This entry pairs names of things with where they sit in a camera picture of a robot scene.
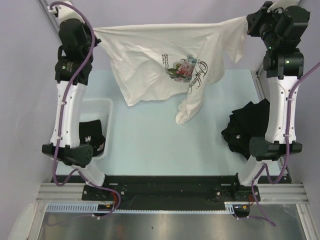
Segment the white t shirt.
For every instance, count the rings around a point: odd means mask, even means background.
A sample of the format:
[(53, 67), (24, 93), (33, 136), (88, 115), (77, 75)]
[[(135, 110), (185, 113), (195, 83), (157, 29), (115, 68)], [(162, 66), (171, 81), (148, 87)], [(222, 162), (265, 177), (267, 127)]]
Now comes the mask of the white t shirt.
[(219, 23), (94, 29), (126, 104), (131, 107), (185, 94), (175, 116), (179, 125), (199, 111), (207, 85), (223, 78), (224, 56), (234, 63), (242, 58), (247, 31), (244, 16)]

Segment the white plastic laundry basket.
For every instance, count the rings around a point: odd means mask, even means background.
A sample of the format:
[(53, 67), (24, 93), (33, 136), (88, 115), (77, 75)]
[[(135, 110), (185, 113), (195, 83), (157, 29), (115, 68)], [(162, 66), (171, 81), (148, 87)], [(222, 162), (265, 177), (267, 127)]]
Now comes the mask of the white plastic laundry basket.
[(105, 137), (104, 150), (101, 154), (94, 156), (94, 161), (103, 160), (108, 155), (109, 139), (111, 135), (113, 115), (113, 101), (109, 98), (88, 98), (82, 101), (80, 111), (81, 123), (100, 120), (102, 135)]

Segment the black t shirt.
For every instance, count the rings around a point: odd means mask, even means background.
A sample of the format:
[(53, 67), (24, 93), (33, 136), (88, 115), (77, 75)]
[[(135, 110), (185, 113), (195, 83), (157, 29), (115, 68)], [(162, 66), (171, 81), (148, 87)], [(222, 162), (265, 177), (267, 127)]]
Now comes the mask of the black t shirt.
[(102, 123), (99, 119), (79, 123), (79, 140), (81, 144), (93, 148), (93, 157), (104, 153), (106, 138), (102, 133)]

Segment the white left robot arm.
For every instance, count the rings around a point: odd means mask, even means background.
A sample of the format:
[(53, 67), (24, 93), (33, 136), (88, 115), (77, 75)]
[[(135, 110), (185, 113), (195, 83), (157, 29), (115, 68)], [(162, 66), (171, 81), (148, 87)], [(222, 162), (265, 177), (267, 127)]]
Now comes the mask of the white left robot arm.
[(80, 142), (79, 123), (83, 97), (92, 70), (93, 49), (100, 42), (90, 27), (76, 18), (59, 25), (58, 62), (55, 65), (57, 110), (53, 133), (42, 153), (53, 160), (52, 177), (57, 180), (58, 163), (78, 172), (93, 194), (100, 200), (110, 196), (111, 188), (104, 184), (105, 174), (93, 162), (93, 147)]

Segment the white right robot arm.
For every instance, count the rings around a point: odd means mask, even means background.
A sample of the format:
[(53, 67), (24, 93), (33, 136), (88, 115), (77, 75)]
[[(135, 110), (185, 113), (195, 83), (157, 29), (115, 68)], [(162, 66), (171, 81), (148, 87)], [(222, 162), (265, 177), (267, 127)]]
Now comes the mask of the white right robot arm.
[(284, 157), (280, 174), (286, 170), (289, 156), (302, 151), (295, 133), (295, 112), (298, 88), (304, 76), (305, 57), (298, 48), (306, 31), (310, 12), (296, 0), (266, 1), (255, 13), (246, 17), (247, 35), (260, 38), (266, 52), (263, 70), (269, 86), (269, 119), (263, 137), (252, 137), (250, 159), (237, 174), (238, 182), (230, 188), (231, 196), (242, 201), (248, 187), (257, 184), (268, 165)]

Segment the stack of black t shirts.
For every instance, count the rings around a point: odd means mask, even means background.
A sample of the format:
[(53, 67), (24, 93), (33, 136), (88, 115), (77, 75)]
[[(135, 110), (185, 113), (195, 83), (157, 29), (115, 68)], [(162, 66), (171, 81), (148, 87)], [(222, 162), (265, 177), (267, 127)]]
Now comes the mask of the stack of black t shirts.
[(263, 137), (267, 131), (270, 102), (265, 98), (258, 103), (249, 102), (232, 111), (227, 127), (221, 132), (231, 152), (250, 158), (250, 140)]

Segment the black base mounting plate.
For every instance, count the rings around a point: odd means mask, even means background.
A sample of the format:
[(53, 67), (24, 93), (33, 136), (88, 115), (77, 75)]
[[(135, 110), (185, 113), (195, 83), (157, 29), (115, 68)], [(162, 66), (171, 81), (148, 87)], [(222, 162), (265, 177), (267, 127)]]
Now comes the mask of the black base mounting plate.
[(102, 186), (85, 185), (81, 199), (116, 199), (120, 210), (176, 211), (221, 210), (225, 202), (249, 206), (261, 199), (257, 186), (242, 186), (235, 176), (109, 176)]

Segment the left aluminium corner post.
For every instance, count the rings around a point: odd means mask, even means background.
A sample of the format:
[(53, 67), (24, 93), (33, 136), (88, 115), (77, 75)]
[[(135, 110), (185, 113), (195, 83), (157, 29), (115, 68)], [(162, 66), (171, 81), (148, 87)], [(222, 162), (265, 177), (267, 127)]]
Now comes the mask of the left aluminium corner post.
[[(48, 4), (46, 0), (38, 0), (37, 3), (40, 4), (43, 11), (45, 12), (45, 16), (49, 19), (49, 24), (53, 27), (54, 33), (57, 37), (59, 37), (60, 24), (62, 21), (59, 21), (53, 14), (49, 13), (47, 6), (50, 6), (50, 8), (52, 8), (56, 5), (64, 5), (66, 7), (73, 9), (75, 12), (79, 14), (79, 11), (68, 0), (67, 1), (54, 0), (51, 2), (51, 4)], [(81, 62), (60, 59), (57, 61), (54, 67), (55, 80), (57, 82), (61, 82), (61, 81), (68, 82), (72, 78), (77, 78), (77, 75), (80, 75), (79, 77), (80, 79), (87, 79), (92, 67), (91, 62), (92, 62), (92, 55), (90, 51), (87, 54), (87, 57), (84, 59), (84, 61), (81, 61)]]

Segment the aluminium corner post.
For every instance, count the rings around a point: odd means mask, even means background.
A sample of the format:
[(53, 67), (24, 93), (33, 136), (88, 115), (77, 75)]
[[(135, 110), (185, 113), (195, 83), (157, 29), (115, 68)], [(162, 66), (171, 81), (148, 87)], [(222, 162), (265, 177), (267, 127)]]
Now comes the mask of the aluminium corner post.
[[(53, 14), (49, 13), (47, 6), (50, 6), (50, 8), (52, 8), (56, 5), (64, 5), (66, 7), (73, 9), (75, 12), (79, 14), (79, 11), (68, 0), (67, 1), (54, 0), (51, 2), (51, 4), (48, 4), (46, 0), (38, 0), (37, 3), (40, 4), (43, 11), (45, 12), (45, 16), (49, 19), (49, 24), (53, 27), (54, 33), (57, 37), (59, 37), (60, 24), (62, 21), (59, 21)], [(54, 67), (55, 80), (57, 82), (61, 82), (61, 81), (68, 82), (72, 78), (77, 78), (77, 75), (80, 75), (79, 77), (80, 79), (87, 79), (92, 67), (91, 62), (92, 62), (92, 55), (90, 51), (87, 54), (87, 57), (84, 59), (84, 61), (81, 61), (81, 62), (60, 59), (57, 61)]]
[[(304, 3), (304, 0), (290, 0), (289, 3), (295, 5), (295, 6), (301, 6)], [(255, 75), (259, 77), (262, 72), (264, 71), (264, 61), (262, 60), (259, 64), (258, 68), (254, 71)]]

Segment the right aluminium corner post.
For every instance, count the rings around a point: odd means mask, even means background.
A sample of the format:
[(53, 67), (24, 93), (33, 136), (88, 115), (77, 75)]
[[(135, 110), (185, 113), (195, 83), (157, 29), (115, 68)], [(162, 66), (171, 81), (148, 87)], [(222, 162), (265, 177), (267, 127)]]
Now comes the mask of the right aluminium corner post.
[[(290, 0), (289, 3), (295, 5), (295, 6), (301, 6), (304, 3), (304, 0)], [(259, 77), (262, 72), (264, 71), (264, 61), (262, 60), (259, 64), (258, 68), (254, 71), (255, 75)]]

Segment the aluminium frame rail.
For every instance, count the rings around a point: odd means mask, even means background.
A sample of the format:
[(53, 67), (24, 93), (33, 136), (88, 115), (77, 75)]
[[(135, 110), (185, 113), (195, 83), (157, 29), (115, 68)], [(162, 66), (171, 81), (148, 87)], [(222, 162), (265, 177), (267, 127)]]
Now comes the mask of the aluminium frame rail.
[[(60, 187), (43, 183), (38, 191), (37, 203), (84, 203), (83, 183), (67, 183)], [(308, 204), (303, 184), (258, 184), (261, 204)]]

